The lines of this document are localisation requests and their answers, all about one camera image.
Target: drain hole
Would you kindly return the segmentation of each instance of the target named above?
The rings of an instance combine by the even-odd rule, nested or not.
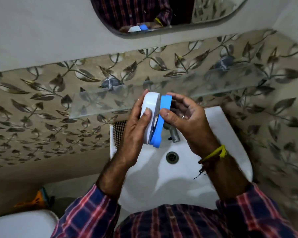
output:
[[[171,151],[171,152],[167,153],[166,159],[167,159],[168,163],[175,164],[179,161],[179,156],[176,152]]]

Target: yellow thread bracelet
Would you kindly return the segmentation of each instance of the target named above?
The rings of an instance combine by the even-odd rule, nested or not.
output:
[[[226,151],[226,148],[225,148],[225,145],[221,145],[220,147],[218,147],[216,150],[214,150],[214,152],[212,152],[211,154],[209,154],[208,156],[206,156],[203,161],[211,158],[211,157],[214,157],[216,156],[219,152],[221,151],[220,153],[220,158],[223,159],[226,155],[227,155],[227,151]]]
[[[160,20],[156,17],[155,20],[161,25],[163,26],[163,24],[160,22]]]

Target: faucet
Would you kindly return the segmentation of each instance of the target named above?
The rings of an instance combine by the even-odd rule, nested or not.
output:
[[[173,126],[171,124],[168,124],[167,122],[164,122],[163,128],[169,130],[170,136],[171,136],[171,139],[172,139],[173,143],[180,142],[180,137],[179,137],[177,128],[175,126]]]

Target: blue lid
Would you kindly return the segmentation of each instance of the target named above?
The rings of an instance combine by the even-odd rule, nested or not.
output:
[[[172,100],[171,95],[161,96],[160,109],[162,109],[162,108],[170,109],[171,100]],[[159,115],[157,123],[156,123],[155,127],[153,128],[152,137],[151,137],[151,140],[150,140],[150,143],[149,143],[152,146],[154,146],[155,148],[159,148],[159,146],[160,146],[161,132],[162,132],[162,129],[163,129],[164,122],[165,121],[163,120],[163,118]]]
[[[148,30],[148,27],[145,24],[139,26],[141,30]]]

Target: wash basin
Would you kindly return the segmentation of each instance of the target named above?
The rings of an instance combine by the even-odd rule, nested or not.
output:
[[[221,107],[205,109],[207,120],[216,137],[235,157],[249,181],[253,178],[250,160],[226,119]],[[179,132],[180,142],[168,140],[170,132],[163,129],[160,148],[143,145],[137,163],[129,169],[119,198],[119,204],[128,212],[135,213],[162,204],[189,204],[215,209],[218,195],[207,175],[201,174],[200,157],[189,148]],[[111,127],[111,156],[116,151]],[[170,164],[166,158],[175,152],[179,160]]]

